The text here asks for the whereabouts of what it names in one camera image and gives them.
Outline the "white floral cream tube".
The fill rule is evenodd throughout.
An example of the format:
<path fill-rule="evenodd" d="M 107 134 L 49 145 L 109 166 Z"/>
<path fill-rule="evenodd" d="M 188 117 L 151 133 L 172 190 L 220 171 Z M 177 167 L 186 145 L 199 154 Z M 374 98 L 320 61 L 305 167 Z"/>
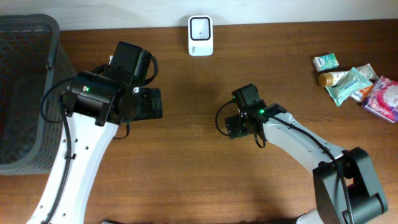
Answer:
<path fill-rule="evenodd" d="M 369 81 L 375 81 L 379 78 L 369 63 L 360 67 L 356 67 L 356 69 L 363 77 L 367 78 Z M 321 87 L 336 86 L 338 82 L 348 73 L 349 71 L 322 73 L 318 77 L 318 83 Z"/>

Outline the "small teal tissue pack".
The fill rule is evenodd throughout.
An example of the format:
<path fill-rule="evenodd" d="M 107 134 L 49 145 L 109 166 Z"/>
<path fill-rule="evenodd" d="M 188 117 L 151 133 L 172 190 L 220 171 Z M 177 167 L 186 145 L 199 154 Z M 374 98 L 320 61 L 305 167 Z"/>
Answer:
<path fill-rule="evenodd" d="M 318 72 L 323 72 L 326 70 L 331 70 L 339 67 L 339 62 L 334 53 L 314 57 L 312 60 L 315 70 Z"/>

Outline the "mint green wipes pouch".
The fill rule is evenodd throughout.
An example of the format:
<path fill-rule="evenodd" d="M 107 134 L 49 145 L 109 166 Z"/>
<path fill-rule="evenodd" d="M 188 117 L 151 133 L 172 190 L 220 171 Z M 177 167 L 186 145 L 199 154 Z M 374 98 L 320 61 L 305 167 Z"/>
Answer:
<path fill-rule="evenodd" d="M 367 88 L 372 84 L 358 69 L 353 67 L 335 86 L 328 86 L 326 90 L 336 106 L 341 106 L 354 92 Z"/>

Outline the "small orange tissue pack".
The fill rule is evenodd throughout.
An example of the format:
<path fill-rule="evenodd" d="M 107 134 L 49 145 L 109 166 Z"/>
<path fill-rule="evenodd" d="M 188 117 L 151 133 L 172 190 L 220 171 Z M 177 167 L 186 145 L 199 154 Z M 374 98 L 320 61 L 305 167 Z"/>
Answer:
<path fill-rule="evenodd" d="M 354 99 L 354 101 L 360 103 L 365 99 L 365 97 L 367 97 L 367 95 L 370 93 L 373 87 L 374 84 L 372 84 L 369 87 L 363 88 L 362 90 L 358 90 L 354 92 L 350 97 Z"/>

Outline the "red purple pad package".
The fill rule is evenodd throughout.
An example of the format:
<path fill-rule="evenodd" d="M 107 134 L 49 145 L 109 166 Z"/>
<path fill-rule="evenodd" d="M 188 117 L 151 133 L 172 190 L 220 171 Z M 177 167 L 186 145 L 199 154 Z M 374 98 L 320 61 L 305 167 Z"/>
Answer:
<path fill-rule="evenodd" d="M 397 82 L 381 76 L 365 97 L 362 107 L 390 123 L 396 123 Z"/>

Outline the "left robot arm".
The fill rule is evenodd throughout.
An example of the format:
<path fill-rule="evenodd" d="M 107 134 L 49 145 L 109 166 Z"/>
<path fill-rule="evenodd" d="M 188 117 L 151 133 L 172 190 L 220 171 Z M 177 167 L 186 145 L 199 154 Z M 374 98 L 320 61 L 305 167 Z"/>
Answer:
<path fill-rule="evenodd" d="M 59 96 L 62 135 L 40 202 L 29 223 L 83 223 L 98 168 L 120 125 L 163 117 L 161 93 L 148 88 L 156 58 L 120 41 L 108 64 L 67 78 Z"/>

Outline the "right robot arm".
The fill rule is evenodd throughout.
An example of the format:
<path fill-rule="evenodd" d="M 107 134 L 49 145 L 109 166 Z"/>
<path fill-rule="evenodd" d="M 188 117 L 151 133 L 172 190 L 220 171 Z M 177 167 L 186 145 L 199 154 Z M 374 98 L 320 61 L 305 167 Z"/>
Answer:
<path fill-rule="evenodd" d="M 367 223 L 388 210 L 369 154 L 332 144 L 301 125 L 284 107 L 267 105 L 248 84 L 232 92 L 238 114 L 225 118 L 230 139 L 253 135 L 258 147 L 283 149 L 312 174 L 316 207 L 296 223 Z"/>

